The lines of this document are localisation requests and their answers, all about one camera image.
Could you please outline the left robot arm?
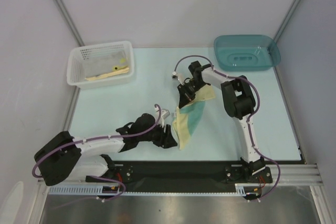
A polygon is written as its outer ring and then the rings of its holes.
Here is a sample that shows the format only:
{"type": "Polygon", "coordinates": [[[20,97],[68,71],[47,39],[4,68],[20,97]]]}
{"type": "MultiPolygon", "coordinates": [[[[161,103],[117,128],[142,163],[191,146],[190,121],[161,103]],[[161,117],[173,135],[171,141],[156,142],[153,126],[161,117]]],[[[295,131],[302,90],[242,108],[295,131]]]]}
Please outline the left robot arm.
{"type": "Polygon", "coordinates": [[[78,140],[68,131],[58,133],[34,156],[33,176],[42,178],[47,186],[70,179],[86,182],[124,182],[122,172],[110,154],[130,151],[140,142],[150,142],[163,149],[177,146],[171,126],[164,119],[144,113],[134,122],[118,128],[117,136],[98,136],[78,140]]]}

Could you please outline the yellow-green grey towel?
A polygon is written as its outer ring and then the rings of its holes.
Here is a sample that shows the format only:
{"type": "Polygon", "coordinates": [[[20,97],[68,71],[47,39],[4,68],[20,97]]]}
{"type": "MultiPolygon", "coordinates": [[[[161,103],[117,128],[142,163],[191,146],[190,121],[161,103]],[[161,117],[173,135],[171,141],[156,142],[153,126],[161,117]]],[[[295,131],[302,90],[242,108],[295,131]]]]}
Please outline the yellow-green grey towel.
{"type": "Polygon", "coordinates": [[[85,77],[95,77],[129,66],[124,51],[107,53],[105,56],[93,57],[83,61],[85,77]]]}

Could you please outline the pale yellow towel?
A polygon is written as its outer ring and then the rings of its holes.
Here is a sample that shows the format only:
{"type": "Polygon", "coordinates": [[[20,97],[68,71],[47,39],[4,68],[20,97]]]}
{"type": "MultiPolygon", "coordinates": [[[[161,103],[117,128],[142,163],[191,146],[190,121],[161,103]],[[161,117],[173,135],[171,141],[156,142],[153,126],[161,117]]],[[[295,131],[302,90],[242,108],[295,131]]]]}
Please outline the pale yellow towel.
{"type": "Polygon", "coordinates": [[[214,89],[210,85],[205,85],[196,92],[195,99],[179,109],[176,108],[176,117],[172,127],[179,141],[179,149],[182,150],[193,133],[195,132],[204,112],[205,102],[216,98],[214,89]]]}

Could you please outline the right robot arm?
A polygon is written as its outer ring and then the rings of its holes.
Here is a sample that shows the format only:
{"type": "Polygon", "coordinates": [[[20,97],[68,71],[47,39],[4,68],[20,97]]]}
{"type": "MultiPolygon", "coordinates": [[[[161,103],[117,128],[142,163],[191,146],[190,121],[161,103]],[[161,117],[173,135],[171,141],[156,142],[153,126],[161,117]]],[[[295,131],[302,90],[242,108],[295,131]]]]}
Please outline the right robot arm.
{"type": "Polygon", "coordinates": [[[265,161],[259,151],[253,125],[253,116],[260,107],[260,96],[255,86],[245,76],[233,77],[220,72],[209,63],[201,65],[194,61],[188,66],[191,78],[183,81],[176,71],[173,77],[180,84],[178,107],[192,105],[196,101],[196,93],[206,86],[216,87],[221,90],[224,109],[229,117],[235,120],[239,139],[242,146],[242,160],[247,164],[258,164],[265,161]]]}

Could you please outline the yellow cream towel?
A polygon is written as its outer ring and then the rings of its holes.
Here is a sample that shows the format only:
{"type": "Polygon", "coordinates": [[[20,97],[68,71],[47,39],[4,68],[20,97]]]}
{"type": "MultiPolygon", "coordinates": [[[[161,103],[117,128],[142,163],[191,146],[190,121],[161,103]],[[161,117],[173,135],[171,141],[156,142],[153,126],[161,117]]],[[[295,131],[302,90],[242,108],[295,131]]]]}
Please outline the yellow cream towel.
{"type": "Polygon", "coordinates": [[[86,81],[96,81],[96,80],[101,80],[101,79],[106,79],[109,77],[117,76],[120,74],[128,73],[130,70],[129,67],[123,68],[123,69],[117,69],[116,71],[109,72],[109,73],[104,73],[95,77],[88,77],[85,78],[86,81]]]}

